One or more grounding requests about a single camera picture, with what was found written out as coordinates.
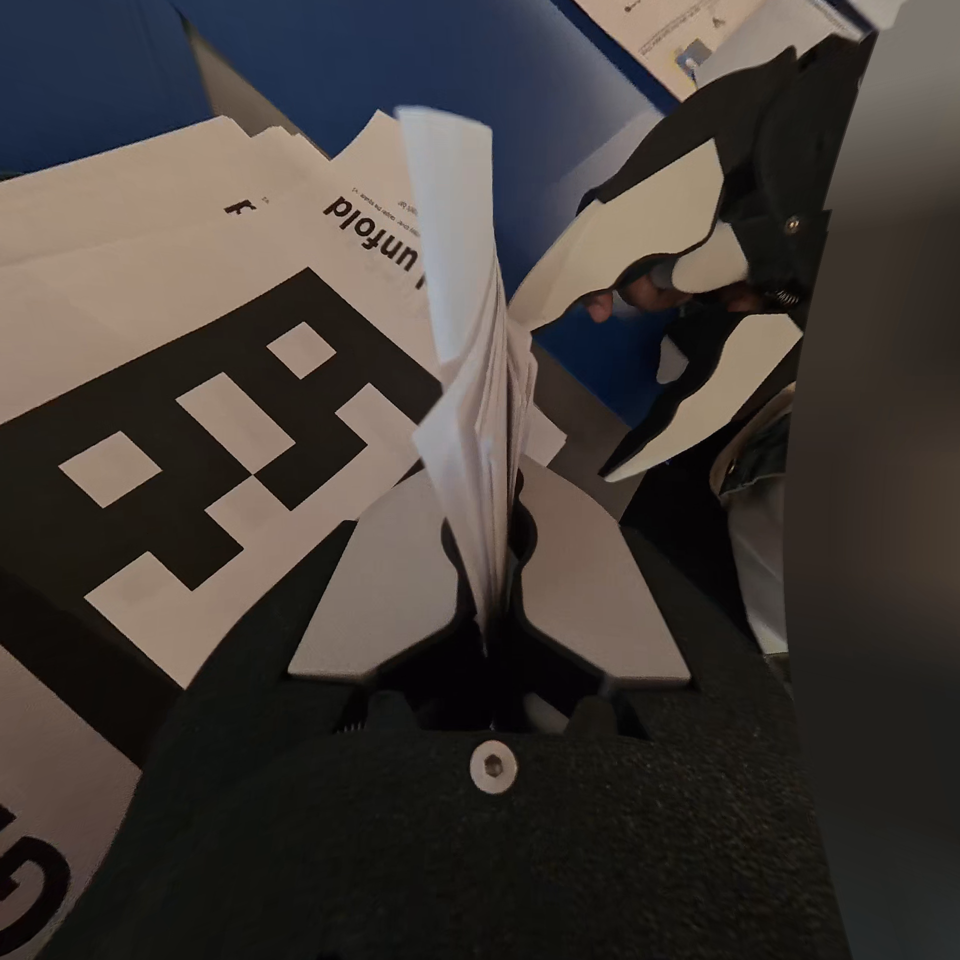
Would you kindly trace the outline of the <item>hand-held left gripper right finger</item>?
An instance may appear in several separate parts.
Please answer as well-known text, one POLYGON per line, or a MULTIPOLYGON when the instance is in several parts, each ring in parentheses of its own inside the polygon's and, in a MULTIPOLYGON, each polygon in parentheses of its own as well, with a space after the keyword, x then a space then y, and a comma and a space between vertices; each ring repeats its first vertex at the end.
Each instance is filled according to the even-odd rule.
POLYGON ((517 569, 518 600, 541 649, 569 661, 588 690, 687 686, 690 668, 615 518, 530 458, 520 474, 534 542, 517 569))

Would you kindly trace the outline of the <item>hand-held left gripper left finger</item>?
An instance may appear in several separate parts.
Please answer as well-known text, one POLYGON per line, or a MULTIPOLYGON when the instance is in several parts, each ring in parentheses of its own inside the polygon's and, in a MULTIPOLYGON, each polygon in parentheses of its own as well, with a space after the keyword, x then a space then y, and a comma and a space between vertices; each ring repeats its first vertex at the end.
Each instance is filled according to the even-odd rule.
POLYGON ((361 514, 288 666, 289 675, 373 685, 451 639, 477 634, 474 598, 422 469, 361 514))

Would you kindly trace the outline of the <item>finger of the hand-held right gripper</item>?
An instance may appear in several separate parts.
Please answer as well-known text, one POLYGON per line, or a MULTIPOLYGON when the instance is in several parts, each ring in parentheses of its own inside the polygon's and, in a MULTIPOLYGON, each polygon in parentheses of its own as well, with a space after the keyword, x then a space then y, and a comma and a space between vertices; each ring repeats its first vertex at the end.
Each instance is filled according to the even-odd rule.
POLYGON ((725 427, 803 336, 787 314, 725 311, 696 319, 693 333, 681 375, 601 466, 606 482, 645 473, 725 427))
POLYGON ((582 297, 615 288, 637 264, 666 259, 668 283, 705 293, 747 279, 733 228, 718 219, 725 174, 714 141, 690 150, 618 197, 594 199, 524 277, 509 304, 527 330, 582 297))

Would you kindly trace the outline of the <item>thin bundle of paper pages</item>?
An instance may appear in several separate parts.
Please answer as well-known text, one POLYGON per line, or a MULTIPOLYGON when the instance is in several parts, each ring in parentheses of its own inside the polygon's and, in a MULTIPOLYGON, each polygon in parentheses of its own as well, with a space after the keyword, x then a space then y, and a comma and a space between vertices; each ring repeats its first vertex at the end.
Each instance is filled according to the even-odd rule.
POLYGON ((487 637, 507 604, 509 534, 537 379, 531 334, 508 315, 498 262, 493 133, 401 106, 441 397, 414 444, 487 637))

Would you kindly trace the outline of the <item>stack of printed marker sheets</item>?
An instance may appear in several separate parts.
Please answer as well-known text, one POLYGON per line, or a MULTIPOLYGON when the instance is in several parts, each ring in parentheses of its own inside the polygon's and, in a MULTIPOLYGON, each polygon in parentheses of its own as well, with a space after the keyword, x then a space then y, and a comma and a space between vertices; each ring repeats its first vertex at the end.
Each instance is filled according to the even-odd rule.
POLYGON ((2 185, 2 958, 90 883, 234 624, 441 394, 402 137, 216 118, 2 185))

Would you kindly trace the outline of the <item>person's right hand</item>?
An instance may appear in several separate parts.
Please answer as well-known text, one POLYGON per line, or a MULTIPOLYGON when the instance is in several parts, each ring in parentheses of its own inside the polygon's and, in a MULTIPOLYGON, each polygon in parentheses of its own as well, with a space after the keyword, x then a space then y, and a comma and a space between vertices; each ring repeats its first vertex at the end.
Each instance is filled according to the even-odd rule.
MULTIPOLYGON (((582 298, 582 305, 594 323, 603 324, 614 315, 617 299, 640 313, 659 313, 677 308, 701 296, 702 294, 660 287, 651 274, 646 273, 616 289, 590 293, 582 298)), ((744 282, 710 291, 705 296, 734 313, 760 313, 765 306, 762 293, 744 282)))

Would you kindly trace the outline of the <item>white instruction leaflet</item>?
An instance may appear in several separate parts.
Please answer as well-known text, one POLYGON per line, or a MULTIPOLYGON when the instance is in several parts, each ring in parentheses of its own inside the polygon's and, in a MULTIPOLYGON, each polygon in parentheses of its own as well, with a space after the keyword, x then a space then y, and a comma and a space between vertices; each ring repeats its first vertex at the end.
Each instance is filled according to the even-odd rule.
POLYGON ((588 21, 678 101, 726 74, 829 37, 859 42, 872 25, 856 2, 578 1, 588 21))

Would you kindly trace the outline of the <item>person's pale shirt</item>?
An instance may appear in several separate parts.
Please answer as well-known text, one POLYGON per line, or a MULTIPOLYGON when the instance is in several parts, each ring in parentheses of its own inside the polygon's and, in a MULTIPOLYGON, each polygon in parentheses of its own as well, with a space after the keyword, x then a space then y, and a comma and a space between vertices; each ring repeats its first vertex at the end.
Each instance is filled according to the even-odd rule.
POLYGON ((755 482, 726 498, 726 521, 747 622, 767 656, 788 652, 784 574, 786 478, 755 482))

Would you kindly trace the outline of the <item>blue cardboard sheets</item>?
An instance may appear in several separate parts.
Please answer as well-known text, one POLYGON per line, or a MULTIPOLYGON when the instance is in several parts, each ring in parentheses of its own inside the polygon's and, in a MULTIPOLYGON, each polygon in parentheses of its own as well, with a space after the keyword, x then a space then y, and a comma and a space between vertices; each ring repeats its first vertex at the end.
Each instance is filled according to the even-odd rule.
MULTIPOLYGON (((300 132, 184 16, 180 19, 214 114, 229 117, 250 135, 271 126, 280 126, 292 135, 300 132)), ((551 462, 554 472, 584 490, 620 520, 640 480, 610 484, 599 477, 598 470, 602 455, 612 452, 615 442, 625 436, 626 424, 538 343, 534 343, 534 356, 538 363, 535 400, 567 436, 564 447, 551 462)))

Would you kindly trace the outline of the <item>open blue paper folder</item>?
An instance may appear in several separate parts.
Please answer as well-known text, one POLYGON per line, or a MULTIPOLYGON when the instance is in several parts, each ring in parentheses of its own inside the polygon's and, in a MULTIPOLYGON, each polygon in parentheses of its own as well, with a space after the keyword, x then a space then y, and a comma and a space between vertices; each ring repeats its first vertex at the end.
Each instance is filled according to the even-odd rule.
POLYGON ((2 177, 212 116, 173 2, 1 3, 2 177))

